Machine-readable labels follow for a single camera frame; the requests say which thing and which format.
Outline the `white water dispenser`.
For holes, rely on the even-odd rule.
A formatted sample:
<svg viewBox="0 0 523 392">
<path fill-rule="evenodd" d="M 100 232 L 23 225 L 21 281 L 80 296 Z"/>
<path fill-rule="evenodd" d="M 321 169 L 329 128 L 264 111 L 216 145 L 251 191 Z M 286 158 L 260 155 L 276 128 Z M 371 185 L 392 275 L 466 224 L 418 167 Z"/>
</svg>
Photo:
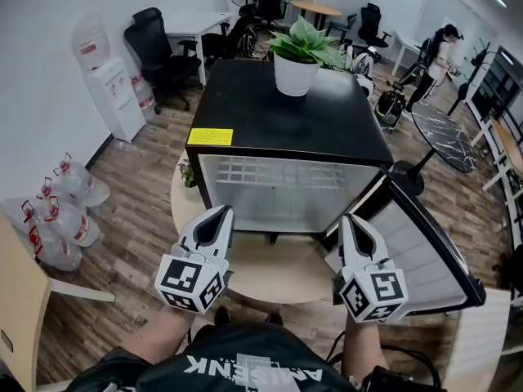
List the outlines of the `white water dispenser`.
<svg viewBox="0 0 523 392">
<path fill-rule="evenodd" d="M 112 135 L 131 143 L 145 125 L 145 118 L 123 60 L 108 59 L 98 69 L 86 73 L 84 81 Z"/>
</svg>

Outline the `person's left forearm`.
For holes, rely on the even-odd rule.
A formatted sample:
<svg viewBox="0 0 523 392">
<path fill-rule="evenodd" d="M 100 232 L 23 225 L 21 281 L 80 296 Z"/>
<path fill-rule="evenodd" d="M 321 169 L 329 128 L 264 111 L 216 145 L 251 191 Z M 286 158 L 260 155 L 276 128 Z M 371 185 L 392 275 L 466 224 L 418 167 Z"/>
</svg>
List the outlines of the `person's left forearm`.
<svg viewBox="0 0 523 392">
<path fill-rule="evenodd" d="M 194 319 L 192 313 L 165 306 L 121 347 L 148 363 L 160 363 L 177 353 Z"/>
</svg>

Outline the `large clear dispenser bottle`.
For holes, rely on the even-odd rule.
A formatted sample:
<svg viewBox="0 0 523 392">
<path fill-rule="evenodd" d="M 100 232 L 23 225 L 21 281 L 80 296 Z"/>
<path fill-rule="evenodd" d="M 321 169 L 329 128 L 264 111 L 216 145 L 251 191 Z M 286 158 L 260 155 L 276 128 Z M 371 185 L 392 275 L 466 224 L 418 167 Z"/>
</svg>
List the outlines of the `large clear dispenser bottle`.
<svg viewBox="0 0 523 392">
<path fill-rule="evenodd" d="M 83 16 L 73 30 L 73 53 L 83 72 L 99 69 L 110 58 L 110 41 L 98 13 Z"/>
</svg>

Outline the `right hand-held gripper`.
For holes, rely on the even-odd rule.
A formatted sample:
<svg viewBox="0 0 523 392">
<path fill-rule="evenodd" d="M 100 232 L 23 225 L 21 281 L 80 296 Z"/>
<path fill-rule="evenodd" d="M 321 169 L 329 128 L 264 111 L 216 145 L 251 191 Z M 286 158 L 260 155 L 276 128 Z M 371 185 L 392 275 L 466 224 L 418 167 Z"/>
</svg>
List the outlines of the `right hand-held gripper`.
<svg viewBox="0 0 523 392">
<path fill-rule="evenodd" d="M 333 304 L 344 305 L 355 323 L 385 322 L 409 300 L 403 270 L 374 265 L 388 258 L 387 247 L 366 220 L 346 214 L 338 229 L 343 267 L 333 280 Z"/>
</svg>

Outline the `light wooden table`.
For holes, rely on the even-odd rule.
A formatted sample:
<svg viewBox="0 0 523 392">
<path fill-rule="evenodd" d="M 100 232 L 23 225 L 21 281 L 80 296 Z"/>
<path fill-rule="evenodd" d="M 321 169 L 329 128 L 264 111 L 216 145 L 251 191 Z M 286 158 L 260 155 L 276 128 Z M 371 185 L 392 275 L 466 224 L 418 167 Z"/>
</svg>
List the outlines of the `light wooden table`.
<svg viewBox="0 0 523 392">
<path fill-rule="evenodd" d="M 64 392 L 69 381 L 36 384 L 42 324 L 52 293 L 112 303 L 115 295 L 50 278 L 25 250 L 16 230 L 0 211 L 0 360 L 25 392 Z"/>
</svg>

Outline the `white wire fridge shelf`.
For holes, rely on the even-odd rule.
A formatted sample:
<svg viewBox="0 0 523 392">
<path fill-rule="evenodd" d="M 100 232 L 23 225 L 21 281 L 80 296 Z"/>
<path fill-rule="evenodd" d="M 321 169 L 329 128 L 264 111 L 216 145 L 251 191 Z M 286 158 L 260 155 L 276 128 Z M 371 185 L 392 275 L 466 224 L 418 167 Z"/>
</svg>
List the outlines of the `white wire fridge shelf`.
<svg viewBox="0 0 523 392">
<path fill-rule="evenodd" d="M 282 158 L 220 157 L 217 182 L 313 189 L 346 185 L 343 166 Z"/>
</svg>

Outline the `black marble round table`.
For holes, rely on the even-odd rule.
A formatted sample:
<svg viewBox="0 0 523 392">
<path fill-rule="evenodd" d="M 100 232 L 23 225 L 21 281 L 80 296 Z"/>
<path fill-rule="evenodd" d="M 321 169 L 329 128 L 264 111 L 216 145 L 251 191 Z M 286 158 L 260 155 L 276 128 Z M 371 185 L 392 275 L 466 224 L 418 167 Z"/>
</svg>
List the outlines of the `black marble round table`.
<svg viewBox="0 0 523 392">
<path fill-rule="evenodd" d="M 415 165 L 403 160 L 394 164 L 391 174 L 404 189 L 414 196 L 424 191 L 421 170 L 434 154 L 461 173 L 470 174 L 476 169 L 471 143 L 458 122 L 424 102 L 413 105 L 412 117 L 430 150 Z"/>
</svg>

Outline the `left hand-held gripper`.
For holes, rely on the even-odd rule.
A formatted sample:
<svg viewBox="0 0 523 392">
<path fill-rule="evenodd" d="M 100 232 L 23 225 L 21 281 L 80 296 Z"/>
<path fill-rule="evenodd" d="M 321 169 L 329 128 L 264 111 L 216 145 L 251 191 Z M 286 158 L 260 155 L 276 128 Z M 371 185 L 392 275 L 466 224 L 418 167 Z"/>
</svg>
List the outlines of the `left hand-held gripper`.
<svg viewBox="0 0 523 392">
<path fill-rule="evenodd" d="M 222 205 L 206 210 L 184 226 L 180 240 L 164 254 L 154 287 L 172 308 L 205 314 L 227 287 L 225 259 L 231 247 L 235 213 Z"/>
</svg>

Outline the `black coat rack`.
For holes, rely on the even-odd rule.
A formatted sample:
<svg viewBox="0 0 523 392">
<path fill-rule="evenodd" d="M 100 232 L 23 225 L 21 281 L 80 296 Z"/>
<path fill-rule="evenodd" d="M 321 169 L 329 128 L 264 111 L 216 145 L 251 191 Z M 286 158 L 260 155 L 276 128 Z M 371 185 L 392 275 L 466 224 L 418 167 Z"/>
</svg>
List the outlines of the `black coat rack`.
<svg viewBox="0 0 523 392">
<path fill-rule="evenodd" d="M 480 42 L 483 46 L 483 49 L 482 51 L 477 52 L 476 55 L 471 59 L 471 64 L 474 67 L 474 69 L 472 71 L 471 76 L 467 78 L 466 81 L 458 88 L 457 100 L 453 103 L 450 110 L 448 111 L 448 117 L 452 115 L 454 110 L 457 108 L 458 104 L 467 98 L 469 87 L 476 78 L 476 75 L 478 74 L 479 70 L 483 68 L 483 65 L 485 65 L 485 58 L 489 54 L 490 43 L 485 45 L 482 39 L 480 39 Z"/>
</svg>

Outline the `black backpack white trim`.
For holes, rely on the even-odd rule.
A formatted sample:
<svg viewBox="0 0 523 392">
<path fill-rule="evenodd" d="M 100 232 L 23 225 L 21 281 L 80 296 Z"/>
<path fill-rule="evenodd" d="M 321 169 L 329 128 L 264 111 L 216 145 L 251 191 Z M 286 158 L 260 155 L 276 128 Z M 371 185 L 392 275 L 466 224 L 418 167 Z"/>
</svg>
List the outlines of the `black backpack white trim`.
<svg viewBox="0 0 523 392">
<path fill-rule="evenodd" d="M 257 53 L 257 45 L 257 33 L 251 28 L 246 28 L 238 41 L 238 54 L 242 57 L 252 58 Z"/>
</svg>

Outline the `person's black printed t-shirt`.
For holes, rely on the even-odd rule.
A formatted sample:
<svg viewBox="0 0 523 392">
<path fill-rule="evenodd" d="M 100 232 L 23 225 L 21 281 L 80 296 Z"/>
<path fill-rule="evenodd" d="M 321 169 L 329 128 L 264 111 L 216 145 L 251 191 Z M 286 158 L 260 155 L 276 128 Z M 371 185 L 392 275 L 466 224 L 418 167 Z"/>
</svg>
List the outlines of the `person's black printed t-shirt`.
<svg viewBox="0 0 523 392">
<path fill-rule="evenodd" d="M 66 392 L 366 392 L 288 329 L 228 323 L 199 333 L 152 365 L 121 347 L 77 376 Z"/>
</svg>

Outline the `round beige platform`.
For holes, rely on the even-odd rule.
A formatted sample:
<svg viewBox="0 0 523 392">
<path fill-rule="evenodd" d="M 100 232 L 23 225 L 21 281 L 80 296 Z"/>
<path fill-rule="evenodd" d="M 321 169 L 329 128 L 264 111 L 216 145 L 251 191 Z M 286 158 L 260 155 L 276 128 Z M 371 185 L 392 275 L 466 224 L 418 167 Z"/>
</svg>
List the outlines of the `round beige platform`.
<svg viewBox="0 0 523 392">
<path fill-rule="evenodd" d="M 255 301 L 300 304 L 329 298 L 334 272 L 313 234 L 341 188 L 313 189 L 219 183 L 211 158 L 218 202 L 233 207 L 235 231 L 227 254 L 228 288 Z"/>
</svg>

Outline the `large plant in white pot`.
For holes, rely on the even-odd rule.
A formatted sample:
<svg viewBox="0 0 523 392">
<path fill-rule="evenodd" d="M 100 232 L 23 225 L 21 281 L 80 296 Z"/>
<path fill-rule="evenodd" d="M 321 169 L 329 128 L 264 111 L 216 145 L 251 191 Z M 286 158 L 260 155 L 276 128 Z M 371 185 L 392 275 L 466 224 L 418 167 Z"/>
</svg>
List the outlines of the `large plant in white pot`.
<svg viewBox="0 0 523 392">
<path fill-rule="evenodd" d="M 343 69 L 345 58 L 333 46 L 336 38 L 328 37 L 302 16 L 288 33 L 272 32 L 268 42 L 274 54 L 275 84 L 286 96 L 304 96 L 321 67 Z"/>
</svg>

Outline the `wooden table white legs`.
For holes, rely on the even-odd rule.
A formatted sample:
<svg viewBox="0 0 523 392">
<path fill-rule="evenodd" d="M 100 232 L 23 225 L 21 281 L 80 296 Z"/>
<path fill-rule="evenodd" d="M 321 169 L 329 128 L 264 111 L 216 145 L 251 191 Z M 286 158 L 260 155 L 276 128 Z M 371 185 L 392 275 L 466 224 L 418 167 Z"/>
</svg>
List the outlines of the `wooden table white legs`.
<svg viewBox="0 0 523 392">
<path fill-rule="evenodd" d="M 483 191 L 487 191 L 502 176 L 505 176 L 508 171 L 514 171 L 516 175 L 523 180 L 523 153 L 514 137 L 496 119 L 490 118 L 486 122 L 485 126 L 472 140 L 471 146 L 474 146 L 482 137 L 484 137 L 490 128 L 494 130 L 494 133 L 498 137 L 502 147 L 502 152 L 495 159 L 494 164 L 499 165 L 503 159 L 505 159 L 507 163 L 502 165 L 502 168 L 498 173 L 483 185 Z"/>
</svg>

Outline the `black mini fridge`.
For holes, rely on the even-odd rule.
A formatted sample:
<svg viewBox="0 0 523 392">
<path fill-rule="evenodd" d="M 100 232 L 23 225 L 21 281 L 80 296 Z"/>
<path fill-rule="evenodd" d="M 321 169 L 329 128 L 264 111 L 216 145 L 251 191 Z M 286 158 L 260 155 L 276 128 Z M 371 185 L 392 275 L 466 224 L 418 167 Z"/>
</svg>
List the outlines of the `black mini fridge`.
<svg viewBox="0 0 523 392">
<path fill-rule="evenodd" d="M 186 153 L 206 208 L 227 205 L 218 202 L 211 188 L 213 156 L 343 166 L 346 185 L 313 229 L 317 238 L 331 232 L 393 164 L 378 120 L 353 75 L 321 69 L 304 96 L 291 97 L 277 89 L 271 62 L 249 60 L 214 65 Z"/>
</svg>

